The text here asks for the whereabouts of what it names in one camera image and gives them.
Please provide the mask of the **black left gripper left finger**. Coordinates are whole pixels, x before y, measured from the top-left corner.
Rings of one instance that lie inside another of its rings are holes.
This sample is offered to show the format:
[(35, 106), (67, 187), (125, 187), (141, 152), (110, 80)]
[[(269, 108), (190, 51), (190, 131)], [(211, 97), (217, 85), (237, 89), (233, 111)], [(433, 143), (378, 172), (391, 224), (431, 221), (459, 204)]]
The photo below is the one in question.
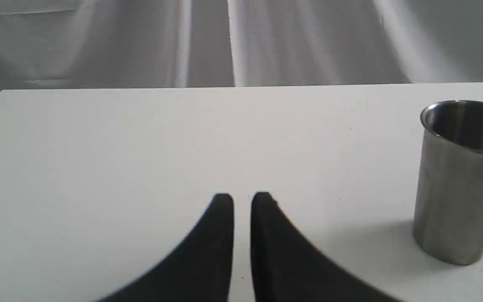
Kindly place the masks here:
[(234, 201), (214, 195), (198, 223), (153, 269), (104, 302), (226, 302), (232, 276)]

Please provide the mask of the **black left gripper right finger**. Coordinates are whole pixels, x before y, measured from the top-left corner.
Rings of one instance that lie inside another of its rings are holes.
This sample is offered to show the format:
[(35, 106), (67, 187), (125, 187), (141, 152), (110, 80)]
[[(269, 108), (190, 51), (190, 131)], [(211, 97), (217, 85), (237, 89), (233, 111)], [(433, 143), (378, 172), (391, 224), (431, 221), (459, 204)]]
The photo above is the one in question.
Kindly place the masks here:
[(268, 192), (252, 199), (250, 239), (257, 302), (395, 301), (314, 247)]

